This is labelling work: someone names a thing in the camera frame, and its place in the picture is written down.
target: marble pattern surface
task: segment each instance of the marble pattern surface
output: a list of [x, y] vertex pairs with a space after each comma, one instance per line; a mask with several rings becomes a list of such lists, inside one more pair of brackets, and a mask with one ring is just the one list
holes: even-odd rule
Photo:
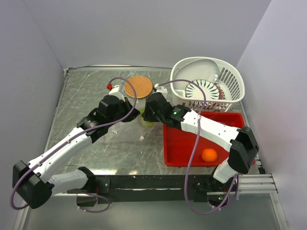
[[[63, 139], [80, 121], [82, 117], [95, 107], [108, 94], [106, 84], [113, 77], [126, 79], [142, 75], [148, 77], [153, 85], [168, 81], [170, 69], [151, 69], [148, 71], [133, 70], [69, 70], [67, 84], [60, 101], [48, 148]], [[115, 80], [113, 85], [121, 83]], [[170, 86], [168, 100], [172, 101]], [[137, 108], [143, 108], [145, 99], [137, 101]], [[242, 112], [240, 103], [233, 106], [233, 112]], [[154, 175], [154, 174], [185, 174], [186, 167], [168, 167], [164, 164], [163, 126], [156, 123], [150, 129], [139, 129], [128, 123], [111, 127], [108, 135], [93, 145], [83, 149], [57, 173], [71, 172], [85, 166], [94, 174], [108, 175]], [[192, 167], [190, 173], [211, 174], [214, 167]], [[253, 166], [249, 173], [259, 173]]]

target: white plastic basket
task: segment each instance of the white plastic basket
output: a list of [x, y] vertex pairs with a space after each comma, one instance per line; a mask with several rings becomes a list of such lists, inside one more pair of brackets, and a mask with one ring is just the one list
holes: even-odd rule
[[[211, 57], [188, 57], [176, 63], [171, 72], [171, 80], [176, 79], [176, 72], [183, 66], [200, 59], [213, 60], [219, 67], [220, 75], [216, 84], [223, 91], [223, 99], [221, 100], [207, 100], [204, 112], [227, 112], [231, 109], [233, 103], [239, 102], [243, 99], [245, 94], [244, 82], [238, 70], [229, 63], [211, 58]], [[186, 76], [186, 80], [196, 80], [193, 76]], [[185, 106], [198, 111], [200, 110], [203, 100], [196, 100], [185, 97], [186, 82], [171, 83], [173, 93], [173, 103], [183, 104]]]

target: cable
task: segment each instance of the cable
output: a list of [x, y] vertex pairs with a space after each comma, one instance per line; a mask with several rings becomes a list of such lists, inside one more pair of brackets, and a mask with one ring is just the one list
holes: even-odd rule
[[[133, 105], [132, 105], [132, 108], [130, 109], [130, 111], [125, 115], [123, 116], [121, 119], [117, 120], [117, 121], [113, 121], [113, 122], [110, 122], [110, 123], [106, 123], [106, 124], [102, 124], [102, 125], [99, 125], [99, 126], [96, 126], [96, 127], [92, 127], [92, 128], [88, 128], [86, 130], [83, 130], [81, 131], [80, 133], [76, 134], [75, 136], [71, 137], [69, 139], [69, 141], [65, 141], [63, 144], [59, 145], [57, 148], [55, 148], [51, 153], [49, 153], [47, 156], [45, 156], [40, 162], [39, 164], [41, 165], [43, 162], [45, 162], [46, 160], [48, 160], [51, 156], [53, 156], [55, 153], [57, 153], [59, 150], [61, 150], [64, 146], [66, 146], [68, 144], [68, 142], [72, 142], [74, 139], [76, 139], [77, 137], [79, 137], [80, 135], [84, 134], [84, 133], [87, 133], [89, 131], [92, 131], [92, 130], [95, 130], [95, 129], [99, 129], [99, 128], [102, 128], [102, 127], [105, 127], [105, 126], [111, 126], [117, 122], [120, 122], [124, 119], [126, 119], [134, 110], [135, 108], [135, 105], [136, 105], [136, 101], [137, 101], [137, 98], [136, 98], [136, 91], [133, 87], [133, 85], [125, 78], [122, 78], [122, 77], [115, 77], [115, 78], [112, 78], [109, 83], [108, 83], [108, 86], [111, 85], [111, 82], [116, 80], [116, 79], [120, 79], [120, 80], [123, 80], [125, 82], [127, 82], [130, 87], [132, 88], [133, 90], [133, 94], [134, 94], [134, 102], [133, 102]], [[13, 188], [13, 191], [12, 191], [12, 194], [11, 194], [11, 197], [10, 197], [10, 205], [13, 209], [15, 210], [21, 210], [21, 209], [24, 209], [26, 207], [28, 207], [29, 205], [26, 204], [25, 206], [22, 206], [22, 207], [17, 207], [15, 206], [14, 204], [14, 195], [17, 191], [17, 188], [19, 187], [19, 185], [22, 183], [22, 181], [25, 179], [25, 177], [27, 177], [31, 172], [33, 172], [35, 169], [37, 169], [39, 167], [39, 164], [36, 164], [34, 165], [31, 169], [29, 169], [24, 175], [22, 175], [22, 177], [17, 181], [16, 185], [14, 186]]]
[[[171, 81], [167, 81], [165, 83], [162, 83], [162, 84], [159, 84], [159, 86], [162, 86], [162, 85], [166, 85], [166, 84], [169, 84], [169, 83], [172, 83], [172, 82], [176, 82], [176, 81], [185, 81], [185, 82], [188, 82], [190, 84], [193, 84], [195, 85], [197, 88], [199, 88], [199, 90], [201, 91], [203, 97], [204, 97], [204, 102], [198, 112], [198, 115], [201, 115], [201, 112], [202, 110], [204, 109], [205, 105], [206, 105], [206, 95], [205, 95], [205, 92], [202, 90], [202, 88], [197, 85], [196, 83], [190, 81], [190, 80], [171, 80]], [[199, 142], [199, 139], [200, 139], [200, 134], [201, 134], [201, 119], [199, 118], [197, 120], [197, 135], [196, 135], [196, 140], [195, 140], [195, 144], [194, 144], [194, 147], [193, 147], [193, 151], [191, 153], [191, 156], [190, 156], [190, 159], [189, 159], [189, 162], [188, 162], [188, 167], [187, 167], [187, 172], [186, 172], [186, 175], [185, 175], [185, 179], [184, 179], [184, 198], [186, 200], [186, 203], [188, 205], [188, 207], [193, 211], [195, 212], [196, 214], [199, 214], [199, 215], [209, 215], [209, 214], [212, 214], [213, 212], [217, 211], [220, 209], [220, 207], [222, 207], [222, 205], [226, 202], [226, 200], [228, 199], [229, 197], [229, 194], [232, 190], [232, 187], [234, 186], [235, 184], [235, 180], [236, 180], [236, 177], [233, 178], [231, 184], [230, 184], [230, 187], [228, 189], [228, 192], [225, 196], [225, 198], [223, 199], [223, 201], [214, 209], [212, 209], [211, 211], [209, 212], [199, 212], [198, 210], [195, 209], [195, 207], [189, 202], [189, 199], [188, 199], [188, 179], [189, 179], [189, 171], [190, 171], [190, 168], [191, 168], [191, 164], [192, 164], [192, 161], [193, 161], [193, 158], [194, 158], [194, 155], [195, 155], [195, 152], [196, 152], [196, 148], [197, 148], [197, 145], [198, 145], [198, 142]]]
[[110, 205], [111, 205], [111, 201], [110, 201], [108, 198], [106, 198], [106, 197], [104, 197], [104, 196], [102, 196], [102, 195], [98, 195], [98, 194], [95, 194], [95, 193], [87, 193], [87, 192], [82, 191], [81, 189], [74, 189], [74, 190], [75, 190], [76, 192], [84, 193], [84, 194], [89, 195], [89, 196], [96, 196], [97, 198], [101, 198], [101, 199], [104, 199], [104, 200], [107, 201], [107, 207], [104, 208], [104, 209], [98, 210], [98, 211], [93, 211], [93, 210], [85, 209], [85, 208], [83, 208], [83, 207], [78, 207], [80, 210], [82, 210], [82, 211], [84, 211], [84, 212], [89, 212], [89, 213], [100, 213], [100, 212], [104, 212], [104, 211], [106, 211], [106, 210], [110, 207]]
[[239, 191], [239, 175], [237, 174], [236, 175], [236, 192], [235, 192], [234, 196], [231, 198], [231, 200], [221, 208], [229, 206], [236, 199], [236, 195], [238, 194], [238, 191]]

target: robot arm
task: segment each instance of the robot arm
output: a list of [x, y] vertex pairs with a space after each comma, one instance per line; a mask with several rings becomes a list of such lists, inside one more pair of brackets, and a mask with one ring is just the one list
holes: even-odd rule
[[[31, 208], [37, 208], [43, 205], [52, 195], [65, 192], [67, 190], [81, 188], [86, 190], [94, 184], [94, 174], [85, 167], [81, 167], [73, 172], [54, 175], [55, 171], [64, 166], [68, 160], [77, 154], [80, 150], [93, 144], [101, 136], [108, 132], [110, 126], [105, 126], [96, 130], [89, 131], [78, 136], [72, 142], [69, 139], [76, 134], [101, 124], [107, 124], [119, 120], [125, 116], [132, 108], [128, 99], [123, 97], [122, 87], [115, 86], [99, 102], [99, 106], [92, 110], [88, 116], [84, 117], [77, 126], [58, 144], [41, 156], [25, 164], [22, 161], [16, 163], [13, 167], [13, 187], [17, 181], [28, 170], [35, 165], [39, 165], [31, 172], [28, 177], [17, 188], [17, 193], [29, 204]], [[136, 109], [122, 122], [134, 120], [140, 112]], [[68, 142], [68, 144], [48, 158], [45, 162], [40, 161], [58, 146]]]
[[163, 94], [163, 87], [146, 99], [143, 118], [145, 121], [162, 122], [169, 127], [197, 134], [200, 118], [200, 136], [206, 138], [229, 152], [229, 157], [216, 168], [213, 177], [226, 183], [237, 173], [248, 173], [259, 147], [252, 130], [244, 126], [242, 129], [230, 127], [206, 117], [184, 105], [172, 106]]

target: green object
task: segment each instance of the green object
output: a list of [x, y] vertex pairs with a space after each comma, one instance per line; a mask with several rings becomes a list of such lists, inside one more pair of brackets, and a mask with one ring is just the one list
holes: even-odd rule
[[140, 109], [140, 115], [138, 116], [138, 122], [143, 128], [152, 128], [154, 126], [154, 122], [144, 121], [142, 114], [144, 113], [145, 108]]

